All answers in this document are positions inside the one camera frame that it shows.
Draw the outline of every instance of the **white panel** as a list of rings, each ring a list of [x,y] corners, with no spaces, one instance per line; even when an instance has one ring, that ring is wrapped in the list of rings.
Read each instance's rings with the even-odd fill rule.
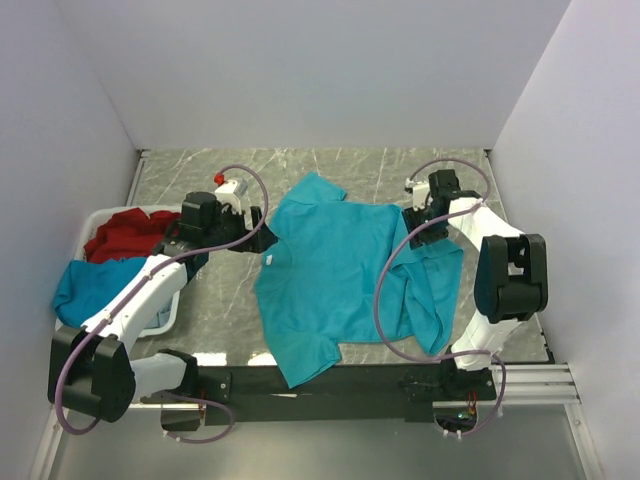
[[[547,240],[544,327],[613,479],[640,476],[638,25],[640,2],[572,2],[492,155],[509,218]]]
[[[0,2],[0,465],[26,478],[46,399],[50,307],[87,214],[121,204],[135,151],[59,10]]]
[[[58,0],[138,147],[492,147],[568,0]]]

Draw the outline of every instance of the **unfolded teal shirt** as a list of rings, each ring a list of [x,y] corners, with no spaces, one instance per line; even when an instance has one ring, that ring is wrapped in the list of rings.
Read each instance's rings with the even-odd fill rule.
[[[280,202],[255,291],[267,344],[290,387],[340,360],[338,343],[380,342],[373,294],[392,250],[407,236],[402,208],[345,202],[315,173]],[[396,258],[380,296],[391,340],[415,335],[437,353],[451,335],[462,250],[450,240]]]

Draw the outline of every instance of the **tabletop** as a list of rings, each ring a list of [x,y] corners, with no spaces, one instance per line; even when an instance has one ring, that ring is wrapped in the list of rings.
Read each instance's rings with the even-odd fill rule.
[[[307,173],[315,171],[347,191],[347,200],[363,203],[395,203],[409,206],[405,178],[423,163],[441,157],[464,158],[481,167],[491,178],[487,205],[505,217],[486,152],[481,149],[430,148],[333,148],[333,149],[201,149],[151,150],[143,153],[142,166],[131,195],[132,205],[179,205],[191,191],[213,191],[213,175],[223,166],[241,163],[253,168],[269,192],[270,220],[283,196]],[[458,164],[443,163],[425,170],[455,168],[465,190],[483,192],[477,172]],[[260,189],[249,180],[248,200],[262,205]],[[526,225],[519,226],[526,230]],[[455,342],[475,311],[473,284],[478,252],[470,242],[450,229],[450,238],[464,250],[464,266],[451,342]],[[260,256],[229,251],[216,252],[196,278],[181,292],[174,327],[167,333],[139,339],[132,357],[142,358],[159,349],[190,353],[200,365],[275,365],[265,343],[254,282],[260,273]],[[414,337],[396,342],[410,354],[422,351]],[[401,363],[403,359],[383,344],[341,344],[342,363]],[[507,340],[501,357],[506,362],[547,362],[546,341],[537,316]]]

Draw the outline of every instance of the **teal sleeve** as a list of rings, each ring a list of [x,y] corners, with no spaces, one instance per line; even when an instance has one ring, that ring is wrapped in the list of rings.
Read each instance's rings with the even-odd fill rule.
[[[265,332],[267,345],[289,388],[293,388],[340,361],[335,341],[316,333]]]
[[[317,173],[309,173],[291,189],[283,199],[302,203],[304,205],[317,205],[319,203],[344,200],[347,192],[342,188],[328,182]]]

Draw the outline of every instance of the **blue fabric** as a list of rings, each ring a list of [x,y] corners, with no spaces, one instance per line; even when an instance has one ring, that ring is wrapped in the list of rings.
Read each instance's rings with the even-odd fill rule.
[[[146,261],[144,257],[104,263],[72,260],[53,298],[56,315],[65,325],[80,327],[106,307],[133,280]]]
[[[283,198],[270,225],[279,241],[263,255],[255,291],[267,344],[290,387],[338,362],[338,343],[380,342],[373,294],[391,251],[407,236],[402,208],[345,196],[311,173]],[[415,335],[430,354],[446,344],[462,258],[450,240],[403,249],[380,297],[390,339]]]

